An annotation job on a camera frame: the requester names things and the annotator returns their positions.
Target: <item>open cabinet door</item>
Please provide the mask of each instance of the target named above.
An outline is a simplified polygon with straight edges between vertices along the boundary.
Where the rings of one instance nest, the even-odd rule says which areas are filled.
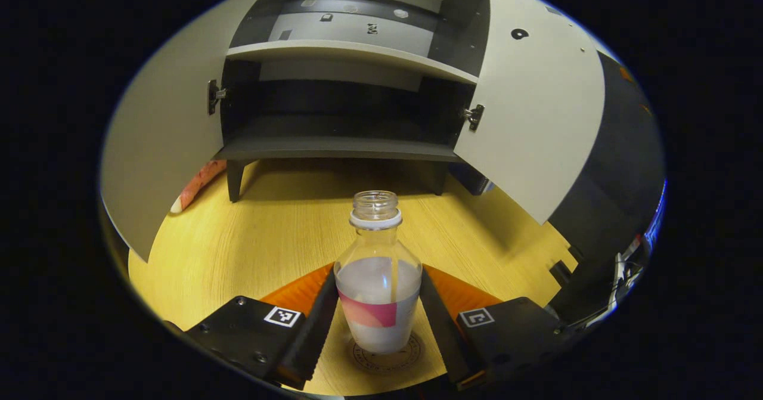
[[[226,0],[175,34],[137,73],[111,120],[101,198],[145,261],[172,202],[223,145],[219,103],[207,112],[207,83],[221,83],[231,38],[255,1]]]
[[[604,80],[591,37],[540,0],[490,0],[485,58],[455,153],[545,223],[599,130]]]

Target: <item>table surface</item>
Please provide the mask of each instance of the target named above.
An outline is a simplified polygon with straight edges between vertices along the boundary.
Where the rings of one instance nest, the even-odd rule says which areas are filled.
[[[560,260],[570,270],[577,266],[564,237],[498,188],[471,196],[449,176],[445,192],[434,196],[418,175],[426,168],[389,160],[262,160],[246,167],[235,204],[219,175],[184,212],[167,215],[147,263],[131,252],[131,283],[156,315],[188,330],[235,295],[260,299],[335,261],[355,237],[352,196],[381,188],[398,193],[404,220],[398,237],[423,263],[499,299],[525,296],[547,305],[559,290],[551,266]],[[305,392],[365,395],[446,373],[420,301],[414,332],[423,353],[413,367],[365,373],[351,362],[351,335],[338,305]]]

